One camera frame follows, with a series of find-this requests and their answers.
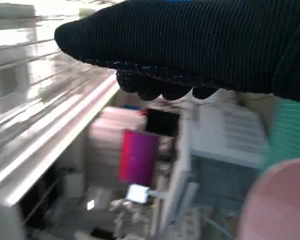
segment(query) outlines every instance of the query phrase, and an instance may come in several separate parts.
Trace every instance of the teal object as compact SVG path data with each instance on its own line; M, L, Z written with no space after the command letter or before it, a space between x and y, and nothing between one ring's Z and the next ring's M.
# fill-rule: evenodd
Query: teal object
M285 160L300 158L300 102L281 100L271 129L261 173Z

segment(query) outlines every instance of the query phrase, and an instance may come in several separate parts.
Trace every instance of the pink bowl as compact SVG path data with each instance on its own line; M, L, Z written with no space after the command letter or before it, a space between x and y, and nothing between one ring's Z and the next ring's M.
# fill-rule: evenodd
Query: pink bowl
M239 240L300 240L300 159L262 175L242 211Z

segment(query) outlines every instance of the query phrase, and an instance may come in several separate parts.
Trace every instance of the pink object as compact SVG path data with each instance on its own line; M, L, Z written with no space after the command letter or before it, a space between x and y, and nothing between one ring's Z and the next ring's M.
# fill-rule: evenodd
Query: pink object
M238 240L300 240L300 159L277 164L256 181Z
M150 186L158 153L158 135L124 130L120 180L130 184Z

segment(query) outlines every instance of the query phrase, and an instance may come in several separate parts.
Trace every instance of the white wall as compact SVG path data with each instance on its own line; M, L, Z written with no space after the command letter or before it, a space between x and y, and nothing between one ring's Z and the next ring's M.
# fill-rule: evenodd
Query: white wall
M0 3L0 18L33 18L33 5Z

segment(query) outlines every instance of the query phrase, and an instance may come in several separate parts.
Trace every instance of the gloved hand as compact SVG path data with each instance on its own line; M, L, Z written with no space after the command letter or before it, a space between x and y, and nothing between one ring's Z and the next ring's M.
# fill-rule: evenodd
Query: gloved hand
M218 88L300 101L300 0L129 0L58 27L60 49L143 100Z

